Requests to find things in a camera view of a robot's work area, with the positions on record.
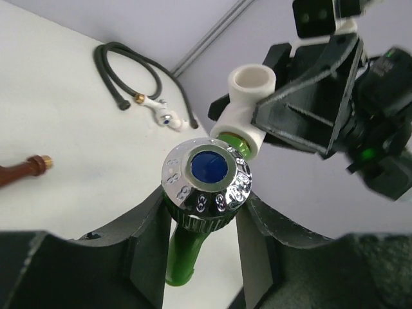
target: brown wooden handle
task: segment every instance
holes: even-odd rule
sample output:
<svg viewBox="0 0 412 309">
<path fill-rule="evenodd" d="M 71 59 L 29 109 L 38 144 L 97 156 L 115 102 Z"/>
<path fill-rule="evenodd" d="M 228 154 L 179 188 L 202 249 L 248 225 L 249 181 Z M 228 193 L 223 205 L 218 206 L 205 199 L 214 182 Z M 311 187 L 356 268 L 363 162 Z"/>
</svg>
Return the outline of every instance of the brown wooden handle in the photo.
<svg viewBox="0 0 412 309">
<path fill-rule="evenodd" d="M 31 156 L 25 162 L 18 165 L 0 166 L 0 187 L 27 176 L 40 176 L 53 166 L 53 160 L 49 156 Z"/>
</svg>

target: green pipe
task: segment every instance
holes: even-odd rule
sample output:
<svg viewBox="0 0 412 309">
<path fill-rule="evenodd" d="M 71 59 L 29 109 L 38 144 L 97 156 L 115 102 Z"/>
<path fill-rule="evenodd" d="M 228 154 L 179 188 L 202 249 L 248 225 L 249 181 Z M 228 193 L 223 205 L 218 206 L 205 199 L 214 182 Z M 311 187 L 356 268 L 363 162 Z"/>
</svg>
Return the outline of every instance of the green pipe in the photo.
<svg viewBox="0 0 412 309">
<path fill-rule="evenodd" d="M 166 283 L 182 286 L 189 282 L 201 245 L 210 233 L 196 233 L 177 224 L 169 244 Z"/>
<path fill-rule="evenodd" d="M 250 158 L 250 148 L 241 137 L 232 133 L 222 133 L 217 139 L 237 149 L 246 160 Z M 166 200 L 168 203 L 172 203 L 167 197 Z M 194 265 L 196 264 L 201 245 L 209 234 L 192 232 L 179 224 L 176 225 L 170 239 L 169 254 L 167 256 L 165 282 L 168 285 L 182 286 L 189 282 L 194 273 Z"/>
</svg>

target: white tee fitting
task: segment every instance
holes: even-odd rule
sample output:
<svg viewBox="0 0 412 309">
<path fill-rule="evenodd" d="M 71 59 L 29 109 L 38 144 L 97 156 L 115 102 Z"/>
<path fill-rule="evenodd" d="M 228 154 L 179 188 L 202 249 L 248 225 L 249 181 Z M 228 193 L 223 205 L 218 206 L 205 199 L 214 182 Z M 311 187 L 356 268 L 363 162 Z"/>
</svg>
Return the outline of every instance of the white tee fitting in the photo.
<svg viewBox="0 0 412 309">
<path fill-rule="evenodd" d="M 256 103 L 275 92 L 276 75 L 262 64 L 247 64 L 229 75 L 230 103 L 211 131 L 216 138 L 221 133 L 238 135 L 250 147 L 250 159 L 255 158 L 266 133 L 250 122 Z"/>
</svg>

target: white table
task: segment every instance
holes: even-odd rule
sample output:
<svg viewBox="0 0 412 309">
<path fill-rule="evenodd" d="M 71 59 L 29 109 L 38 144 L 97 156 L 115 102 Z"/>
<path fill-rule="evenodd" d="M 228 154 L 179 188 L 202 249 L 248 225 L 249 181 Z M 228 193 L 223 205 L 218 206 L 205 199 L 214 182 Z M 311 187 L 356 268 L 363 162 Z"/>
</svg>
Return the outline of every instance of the white table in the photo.
<svg viewBox="0 0 412 309">
<path fill-rule="evenodd" d="M 159 186 L 168 152 L 206 135 L 159 127 L 136 104 L 119 111 L 93 63 L 98 44 L 0 0 L 0 165 L 31 155 L 55 163 L 1 189 L 0 230 L 78 238 L 142 202 Z M 154 91 L 143 67 L 116 54 L 109 61 L 130 86 Z M 160 76 L 162 98 L 187 117 L 178 88 Z M 189 284 L 166 286 L 164 308 L 226 308 L 242 286 L 238 250 L 233 221 L 205 242 Z"/>
</svg>

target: white wall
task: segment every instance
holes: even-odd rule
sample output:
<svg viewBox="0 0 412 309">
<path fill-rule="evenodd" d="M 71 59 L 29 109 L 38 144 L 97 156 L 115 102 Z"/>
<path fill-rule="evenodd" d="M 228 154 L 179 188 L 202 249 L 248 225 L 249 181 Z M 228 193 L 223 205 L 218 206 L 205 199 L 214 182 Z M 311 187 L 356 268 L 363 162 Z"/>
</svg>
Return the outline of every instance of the white wall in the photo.
<svg viewBox="0 0 412 309">
<path fill-rule="evenodd" d="M 7 0 L 102 42 L 119 41 L 171 69 L 237 0 Z"/>
<path fill-rule="evenodd" d="M 257 0 L 181 76 L 207 130 L 209 104 L 227 92 L 227 76 L 236 66 L 261 63 L 274 43 L 294 41 L 291 0 Z M 367 50 L 382 53 L 394 44 L 412 49 L 412 1 L 386 1 L 359 21 Z M 411 231 L 412 205 L 390 203 L 368 192 L 349 176 L 339 155 L 318 156 L 266 146 L 251 163 L 254 190 L 296 222 L 336 237 L 351 231 Z"/>
</svg>

